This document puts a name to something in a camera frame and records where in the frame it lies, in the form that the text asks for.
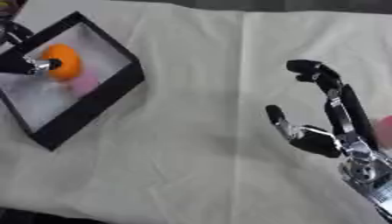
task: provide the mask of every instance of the black fingertip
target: black fingertip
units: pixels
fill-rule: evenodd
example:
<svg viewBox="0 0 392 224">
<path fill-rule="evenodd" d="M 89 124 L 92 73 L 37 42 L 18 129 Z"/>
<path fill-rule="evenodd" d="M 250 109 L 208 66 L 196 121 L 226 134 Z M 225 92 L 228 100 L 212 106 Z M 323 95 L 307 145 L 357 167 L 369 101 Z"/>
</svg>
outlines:
<svg viewBox="0 0 392 224">
<path fill-rule="evenodd" d="M 286 63 L 287 70 L 298 74 L 311 74 L 316 71 L 321 62 L 307 59 L 293 59 Z"/>
<path fill-rule="evenodd" d="M 277 105 L 268 105 L 265 107 L 265 111 L 272 124 L 278 123 L 279 119 L 284 119 L 284 112 Z"/>
<path fill-rule="evenodd" d="M 61 67 L 61 65 L 62 65 L 62 62 L 59 59 L 49 59 L 49 60 L 51 62 L 51 65 L 50 65 L 51 70 L 56 69 L 58 67 Z"/>
</svg>

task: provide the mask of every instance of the white tablecloth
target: white tablecloth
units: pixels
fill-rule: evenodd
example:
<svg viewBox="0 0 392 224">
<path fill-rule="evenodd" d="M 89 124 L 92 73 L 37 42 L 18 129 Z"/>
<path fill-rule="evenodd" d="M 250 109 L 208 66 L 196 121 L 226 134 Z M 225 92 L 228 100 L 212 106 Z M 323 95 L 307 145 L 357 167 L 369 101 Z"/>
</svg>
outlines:
<svg viewBox="0 0 392 224">
<path fill-rule="evenodd" d="M 49 152 L 0 108 L 0 206 L 114 223 L 384 223 L 338 160 L 290 147 L 263 108 L 329 127 L 286 60 L 321 60 L 372 118 L 392 113 L 391 16 L 243 13 L 31 0 L 35 32 L 79 10 L 141 60 L 147 81 Z"/>
</svg>

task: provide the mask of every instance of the silver robotic hand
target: silver robotic hand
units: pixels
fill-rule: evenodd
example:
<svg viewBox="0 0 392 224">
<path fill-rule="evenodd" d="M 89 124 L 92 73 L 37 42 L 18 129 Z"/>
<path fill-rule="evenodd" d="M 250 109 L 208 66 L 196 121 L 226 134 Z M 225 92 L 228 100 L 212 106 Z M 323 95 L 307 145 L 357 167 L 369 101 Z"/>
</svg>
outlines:
<svg viewBox="0 0 392 224">
<path fill-rule="evenodd" d="M 291 145 L 302 151 L 328 158 L 344 156 L 344 162 L 339 165 L 343 181 L 392 223 L 392 158 L 378 148 L 355 92 L 320 62 L 291 60 L 287 68 L 297 74 L 298 81 L 315 83 L 324 92 L 325 113 L 332 124 L 332 133 L 311 125 L 290 124 L 276 105 L 266 107 L 271 123 Z"/>
</svg>

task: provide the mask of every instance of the white cloth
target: white cloth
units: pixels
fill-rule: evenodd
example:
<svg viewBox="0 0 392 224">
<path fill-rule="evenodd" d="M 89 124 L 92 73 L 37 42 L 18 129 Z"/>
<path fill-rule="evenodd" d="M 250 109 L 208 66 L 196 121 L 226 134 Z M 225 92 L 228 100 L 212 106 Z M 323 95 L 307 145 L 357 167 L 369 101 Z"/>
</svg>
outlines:
<svg viewBox="0 0 392 224">
<path fill-rule="evenodd" d="M 17 21 L 37 32 L 75 10 L 147 81 L 55 152 L 1 107 L 1 206 L 114 223 L 384 223 L 338 160 L 290 147 L 264 106 L 329 127 L 324 96 L 284 68 L 309 59 L 341 73 L 371 117 L 390 114 L 391 16 L 31 0 Z"/>
</svg>

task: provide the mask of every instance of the open box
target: open box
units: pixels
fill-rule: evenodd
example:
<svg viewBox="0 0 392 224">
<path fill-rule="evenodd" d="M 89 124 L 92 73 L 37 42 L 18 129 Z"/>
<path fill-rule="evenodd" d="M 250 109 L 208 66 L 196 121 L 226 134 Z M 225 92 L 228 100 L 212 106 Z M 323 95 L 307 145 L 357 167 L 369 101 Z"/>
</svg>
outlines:
<svg viewBox="0 0 392 224">
<path fill-rule="evenodd" d="M 50 151 L 144 80 L 137 57 L 77 11 L 0 56 L 38 59 L 44 49 L 58 43 L 77 51 L 82 73 L 94 74 L 98 87 L 77 98 L 46 75 L 0 74 L 0 98 L 22 129 Z"/>
</svg>

